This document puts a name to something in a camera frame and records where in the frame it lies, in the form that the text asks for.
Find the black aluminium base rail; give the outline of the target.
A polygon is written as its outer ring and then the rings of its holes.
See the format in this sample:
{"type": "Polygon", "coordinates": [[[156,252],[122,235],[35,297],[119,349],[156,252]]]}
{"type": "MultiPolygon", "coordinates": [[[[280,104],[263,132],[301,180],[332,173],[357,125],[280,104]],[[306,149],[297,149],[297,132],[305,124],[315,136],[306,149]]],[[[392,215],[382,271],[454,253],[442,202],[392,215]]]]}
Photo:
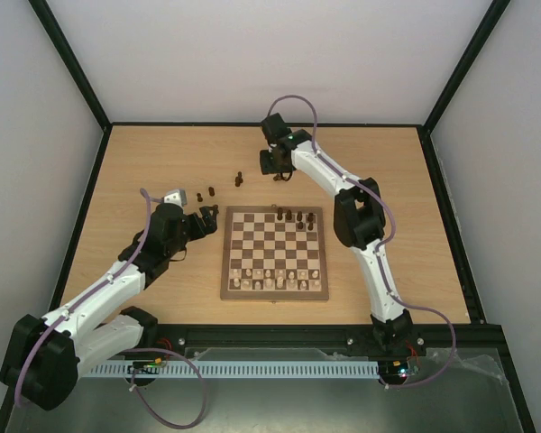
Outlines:
{"type": "Polygon", "coordinates": [[[456,343],[464,350],[491,351],[508,356],[503,330],[497,325],[415,325],[410,334],[381,346],[372,325],[159,325],[157,338],[180,354],[208,348],[303,348],[332,355],[361,356],[372,360],[402,360],[413,353],[422,356],[431,348],[449,349],[456,343]]]}

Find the black frame post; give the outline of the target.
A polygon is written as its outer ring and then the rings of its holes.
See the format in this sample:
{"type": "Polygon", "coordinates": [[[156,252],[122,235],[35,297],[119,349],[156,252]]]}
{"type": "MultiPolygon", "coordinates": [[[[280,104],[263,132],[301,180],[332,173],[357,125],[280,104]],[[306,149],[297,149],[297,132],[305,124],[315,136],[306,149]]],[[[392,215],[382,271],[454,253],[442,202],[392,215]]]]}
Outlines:
{"type": "Polygon", "coordinates": [[[493,0],[465,47],[461,58],[446,81],[443,90],[430,111],[423,128],[430,135],[438,125],[447,107],[449,107],[459,87],[462,85],[473,63],[508,8],[510,0],[493,0]]]}
{"type": "Polygon", "coordinates": [[[46,0],[29,0],[28,3],[40,21],[42,28],[47,33],[56,52],[59,54],[81,96],[87,103],[96,122],[101,130],[106,132],[111,127],[111,121],[102,107],[95,90],[91,86],[85,71],[80,65],[66,35],[60,27],[55,14],[52,12],[49,3],[46,0]]]}

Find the wooden chess board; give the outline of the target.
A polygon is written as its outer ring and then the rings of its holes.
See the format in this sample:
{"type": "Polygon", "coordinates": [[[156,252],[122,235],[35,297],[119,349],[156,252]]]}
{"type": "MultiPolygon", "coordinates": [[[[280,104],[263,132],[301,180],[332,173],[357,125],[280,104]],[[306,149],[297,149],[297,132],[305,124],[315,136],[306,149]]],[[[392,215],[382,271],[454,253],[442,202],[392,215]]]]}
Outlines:
{"type": "Polygon", "coordinates": [[[329,300],[328,272],[326,266],[326,242],[323,210],[321,207],[282,207],[283,219],[277,220],[278,206],[232,206],[225,212],[225,238],[221,272],[220,298],[222,300],[251,301],[327,301],[329,300]],[[292,212],[292,220],[286,221],[287,209],[292,212]],[[305,228],[298,230],[296,215],[303,213],[305,228]],[[315,228],[308,230],[307,215],[316,214],[315,228]],[[241,287],[233,285],[234,269],[242,272],[241,287]],[[252,277],[246,276],[246,269],[252,270],[252,277]],[[276,271],[285,271],[284,288],[276,288],[276,271]],[[270,270],[273,285],[265,287],[265,271],[270,270]],[[307,272],[305,279],[298,272],[307,272]],[[312,271],[318,270],[317,278],[312,271]],[[295,290],[289,289],[289,272],[295,273],[295,290]],[[243,280],[250,280],[251,287],[242,287],[243,280]],[[313,288],[313,281],[320,280],[319,290],[313,288]],[[255,281],[261,282],[261,289],[253,287],[255,281]],[[301,290],[299,283],[307,282],[307,289],[301,290]]]}

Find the black frame post left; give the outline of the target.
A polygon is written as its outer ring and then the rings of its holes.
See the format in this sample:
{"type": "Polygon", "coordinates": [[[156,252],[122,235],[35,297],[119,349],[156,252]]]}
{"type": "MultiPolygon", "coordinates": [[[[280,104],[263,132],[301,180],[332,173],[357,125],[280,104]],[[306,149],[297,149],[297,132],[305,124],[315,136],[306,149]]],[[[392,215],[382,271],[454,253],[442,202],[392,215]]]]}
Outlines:
{"type": "Polygon", "coordinates": [[[95,90],[91,86],[85,71],[80,65],[66,35],[60,27],[55,14],[52,12],[49,3],[46,0],[29,0],[28,3],[40,21],[42,28],[47,33],[56,52],[59,54],[81,96],[87,103],[96,122],[101,130],[106,132],[111,127],[111,121],[102,107],[95,90]]]}

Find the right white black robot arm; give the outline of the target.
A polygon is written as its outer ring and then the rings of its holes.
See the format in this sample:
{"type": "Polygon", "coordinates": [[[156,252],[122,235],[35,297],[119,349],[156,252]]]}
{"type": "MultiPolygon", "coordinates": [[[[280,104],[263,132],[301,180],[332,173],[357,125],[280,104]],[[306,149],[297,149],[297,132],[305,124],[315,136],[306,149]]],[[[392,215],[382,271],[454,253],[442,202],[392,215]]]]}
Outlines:
{"type": "Polygon", "coordinates": [[[371,303],[373,338],[388,354],[407,342],[413,327],[390,271],[382,243],[386,219],[377,182],[345,170],[305,130],[293,131],[280,114],[267,115],[261,130],[269,149],[260,152],[261,172],[287,180],[295,171],[308,175],[334,200],[334,230],[357,258],[371,303]]]}

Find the black frame post right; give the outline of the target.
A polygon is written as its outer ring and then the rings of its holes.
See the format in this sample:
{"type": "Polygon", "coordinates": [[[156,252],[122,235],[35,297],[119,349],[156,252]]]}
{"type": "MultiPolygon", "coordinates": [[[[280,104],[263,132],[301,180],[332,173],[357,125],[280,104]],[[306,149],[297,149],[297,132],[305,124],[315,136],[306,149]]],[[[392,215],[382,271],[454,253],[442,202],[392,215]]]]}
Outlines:
{"type": "Polygon", "coordinates": [[[493,0],[465,47],[461,58],[446,81],[443,90],[430,111],[423,128],[430,135],[438,125],[447,107],[449,107],[459,87],[462,85],[473,63],[508,8],[510,0],[493,0]]]}

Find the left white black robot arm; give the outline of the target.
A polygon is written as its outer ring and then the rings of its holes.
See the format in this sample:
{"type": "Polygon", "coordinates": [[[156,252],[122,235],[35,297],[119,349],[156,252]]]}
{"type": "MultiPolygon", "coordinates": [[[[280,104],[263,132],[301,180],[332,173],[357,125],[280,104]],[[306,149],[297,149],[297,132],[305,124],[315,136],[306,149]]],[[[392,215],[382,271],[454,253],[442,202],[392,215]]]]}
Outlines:
{"type": "Polygon", "coordinates": [[[217,206],[187,215],[178,204],[159,204],[148,214],[145,228],[95,283],[42,317],[26,315],[15,323],[0,382],[14,388],[15,396],[53,410],[97,365],[134,348],[152,349],[157,318],[121,306],[167,271],[188,243],[213,234],[217,214],[217,206]]]}

